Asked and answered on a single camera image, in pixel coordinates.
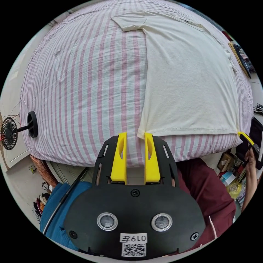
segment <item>screw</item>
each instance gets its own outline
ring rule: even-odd
[[[139,191],[139,190],[133,189],[133,190],[131,191],[131,196],[137,197],[137,196],[139,196],[139,195],[140,195],[140,191]]]
[[[77,234],[74,231],[72,231],[72,230],[69,232],[69,236],[71,238],[74,238],[74,239],[76,239],[78,237]]]
[[[198,237],[199,237],[199,233],[197,233],[197,232],[195,232],[195,233],[193,233],[192,235],[191,235],[191,240],[192,241],[194,241],[194,240],[196,240],[196,239],[198,239]]]

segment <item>red garment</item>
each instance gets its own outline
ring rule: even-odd
[[[219,237],[232,225],[236,205],[215,171],[200,158],[178,162],[177,171],[180,189],[197,201],[206,224],[192,250],[215,239],[209,216]]]

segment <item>small desk fan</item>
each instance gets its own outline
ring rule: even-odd
[[[18,133],[25,130],[28,130],[28,133],[32,138],[37,137],[38,122],[34,111],[28,113],[27,125],[20,128],[17,128],[13,118],[7,117],[3,121],[1,128],[1,140],[4,148],[7,150],[12,150],[17,143]]]

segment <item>white t-shirt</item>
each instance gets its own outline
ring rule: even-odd
[[[148,71],[137,136],[229,134],[239,130],[230,53],[202,25],[138,11],[111,18],[146,35]]]

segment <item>pink striped bed sheet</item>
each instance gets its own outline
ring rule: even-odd
[[[170,1],[106,0],[80,9],[55,25],[30,60],[21,90],[25,103],[21,102],[20,107],[22,123],[26,123],[31,110],[38,118],[37,138],[23,132],[31,155],[63,164],[94,166],[103,142],[128,132],[127,167],[144,164],[144,141],[136,134],[146,86],[145,35],[140,30],[124,33],[110,19],[138,10],[190,19],[222,42],[238,70],[240,131],[249,133],[253,116],[251,86],[227,38],[217,28]],[[176,161],[225,151],[241,143],[235,135],[164,139]]]

